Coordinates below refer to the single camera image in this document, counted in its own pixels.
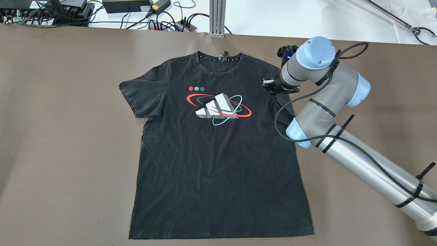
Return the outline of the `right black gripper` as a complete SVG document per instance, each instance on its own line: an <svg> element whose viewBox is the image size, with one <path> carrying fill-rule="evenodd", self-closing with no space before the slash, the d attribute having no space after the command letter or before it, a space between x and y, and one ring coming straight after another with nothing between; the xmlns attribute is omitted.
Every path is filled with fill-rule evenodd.
<svg viewBox="0 0 437 246"><path fill-rule="evenodd" d="M281 68L286 68L286 62L296 53L297 49L296 45L282 46L278 49L277 56L282 59ZM278 72L274 78L264 78L262 86L271 95L292 94L300 91L300 86L286 84L281 77L281 72Z"/></svg>

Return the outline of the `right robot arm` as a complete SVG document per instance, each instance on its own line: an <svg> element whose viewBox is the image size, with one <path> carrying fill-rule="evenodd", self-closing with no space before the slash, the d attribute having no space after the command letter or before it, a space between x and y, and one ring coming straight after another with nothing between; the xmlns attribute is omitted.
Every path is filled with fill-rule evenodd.
<svg viewBox="0 0 437 246"><path fill-rule="evenodd" d="M291 46L288 60L262 86L272 95L299 91L306 81L317 89L281 106L274 127L287 141L305 149L315 147L387 199L415 221L419 231L436 240L436 191L424 184L430 164L412 175L346 130L335 118L346 107L353 108L367 98L370 83L345 64L343 54L325 37L312 37Z"/></svg>

